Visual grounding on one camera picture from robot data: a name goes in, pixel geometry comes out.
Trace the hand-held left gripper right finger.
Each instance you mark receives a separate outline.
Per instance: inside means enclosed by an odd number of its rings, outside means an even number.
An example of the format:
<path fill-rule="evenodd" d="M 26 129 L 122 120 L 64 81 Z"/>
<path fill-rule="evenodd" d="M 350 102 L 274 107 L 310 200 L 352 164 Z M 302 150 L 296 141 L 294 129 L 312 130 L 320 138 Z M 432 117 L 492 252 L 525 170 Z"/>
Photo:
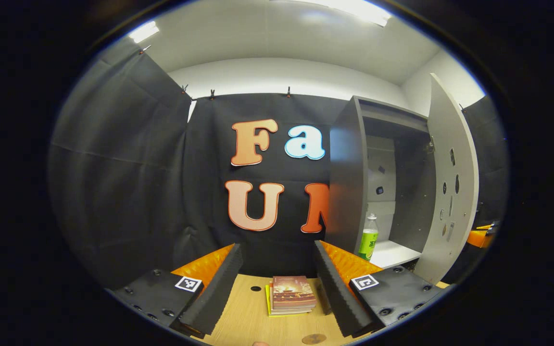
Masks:
<path fill-rule="evenodd" d="M 396 324 L 442 291 L 401 265 L 381 269 L 321 240 L 314 243 L 314 262 L 343 336 L 356 338 Z"/>

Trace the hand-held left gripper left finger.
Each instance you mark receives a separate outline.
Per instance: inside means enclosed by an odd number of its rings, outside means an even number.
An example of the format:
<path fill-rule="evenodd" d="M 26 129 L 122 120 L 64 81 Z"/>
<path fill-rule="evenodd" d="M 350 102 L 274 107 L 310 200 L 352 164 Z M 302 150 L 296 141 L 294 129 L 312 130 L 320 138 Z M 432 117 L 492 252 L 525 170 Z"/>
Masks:
<path fill-rule="evenodd" d="M 178 269 L 152 269 L 106 291 L 163 328 L 203 339 L 221 318 L 242 265 L 242 249 L 232 244 Z"/>

